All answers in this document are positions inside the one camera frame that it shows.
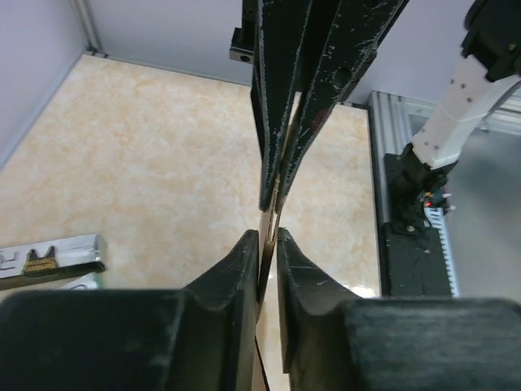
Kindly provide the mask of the teal white carton box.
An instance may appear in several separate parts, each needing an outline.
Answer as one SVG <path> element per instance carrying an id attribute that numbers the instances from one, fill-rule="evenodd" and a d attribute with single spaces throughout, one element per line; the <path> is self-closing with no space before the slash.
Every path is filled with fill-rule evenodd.
<path id="1" fill-rule="evenodd" d="M 61 290 L 98 290 L 103 287 L 99 274 L 91 272 L 60 287 Z"/>

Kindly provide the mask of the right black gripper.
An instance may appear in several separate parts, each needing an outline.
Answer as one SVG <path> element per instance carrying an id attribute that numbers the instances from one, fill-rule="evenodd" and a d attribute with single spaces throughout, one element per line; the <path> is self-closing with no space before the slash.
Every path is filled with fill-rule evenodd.
<path id="1" fill-rule="evenodd" d="M 242 0 L 229 56 L 252 62 L 251 101 L 260 148 L 259 209 L 282 210 L 296 172 L 335 105 L 349 97 L 406 1 Z M 302 93 L 287 136 L 301 62 Z"/>

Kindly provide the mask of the brown cardboard box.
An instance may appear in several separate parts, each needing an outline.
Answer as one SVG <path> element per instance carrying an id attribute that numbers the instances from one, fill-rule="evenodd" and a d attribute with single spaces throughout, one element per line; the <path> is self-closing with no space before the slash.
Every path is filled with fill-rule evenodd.
<path id="1" fill-rule="evenodd" d="M 291 112 L 292 101 L 276 111 L 276 101 L 252 87 L 252 110 L 256 122 L 261 154 L 259 208 L 259 274 L 257 283 L 257 313 L 263 308 L 269 271 L 274 256 L 282 208 L 300 166 L 302 153 L 297 145 L 302 108 Z"/>

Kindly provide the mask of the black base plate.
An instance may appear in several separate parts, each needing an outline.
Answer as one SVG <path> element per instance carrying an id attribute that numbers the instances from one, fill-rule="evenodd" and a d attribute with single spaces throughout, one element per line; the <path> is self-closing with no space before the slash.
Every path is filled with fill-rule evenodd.
<path id="1" fill-rule="evenodd" d="M 383 258 L 389 294 L 393 297 L 456 297 L 459 295 L 449 238 L 442 211 L 431 196 L 410 188 L 404 164 L 395 154 L 383 158 L 388 218 L 383 223 Z"/>

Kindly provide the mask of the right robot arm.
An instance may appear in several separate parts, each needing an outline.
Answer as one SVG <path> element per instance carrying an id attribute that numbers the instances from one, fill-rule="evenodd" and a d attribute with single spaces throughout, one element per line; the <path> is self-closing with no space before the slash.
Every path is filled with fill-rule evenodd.
<path id="1" fill-rule="evenodd" d="M 296 173 L 335 105 L 356 88 L 403 1 L 246 1 L 230 45 L 251 64 L 260 148 L 259 207 L 275 227 Z M 471 131 L 520 79 L 520 4 L 476 1 L 454 75 L 423 128 L 398 156 L 392 220 L 416 231 Z"/>

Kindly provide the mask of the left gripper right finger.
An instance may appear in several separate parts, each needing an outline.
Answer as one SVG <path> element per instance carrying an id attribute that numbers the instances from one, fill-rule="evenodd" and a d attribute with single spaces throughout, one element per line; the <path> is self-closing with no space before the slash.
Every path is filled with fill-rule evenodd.
<path id="1" fill-rule="evenodd" d="M 282 366 L 293 390 L 517 390 L 520 307 L 363 298 L 278 231 Z"/>

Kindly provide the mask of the silver brown carton box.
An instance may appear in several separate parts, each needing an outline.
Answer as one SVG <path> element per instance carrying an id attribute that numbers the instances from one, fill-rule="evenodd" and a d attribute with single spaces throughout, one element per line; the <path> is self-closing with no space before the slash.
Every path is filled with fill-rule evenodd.
<path id="1" fill-rule="evenodd" d="M 1 249 L 1 289 L 8 290 L 106 270 L 107 242 L 79 235 Z"/>

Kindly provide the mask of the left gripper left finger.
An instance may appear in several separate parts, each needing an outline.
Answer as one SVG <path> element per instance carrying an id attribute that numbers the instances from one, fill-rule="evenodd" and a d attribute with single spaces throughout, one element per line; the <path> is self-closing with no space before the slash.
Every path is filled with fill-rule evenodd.
<path id="1" fill-rule="evenodd" d="M 4 390 L 248 390 L 258 234 L 182 289 L 37 290 L 1 304 Z"/>

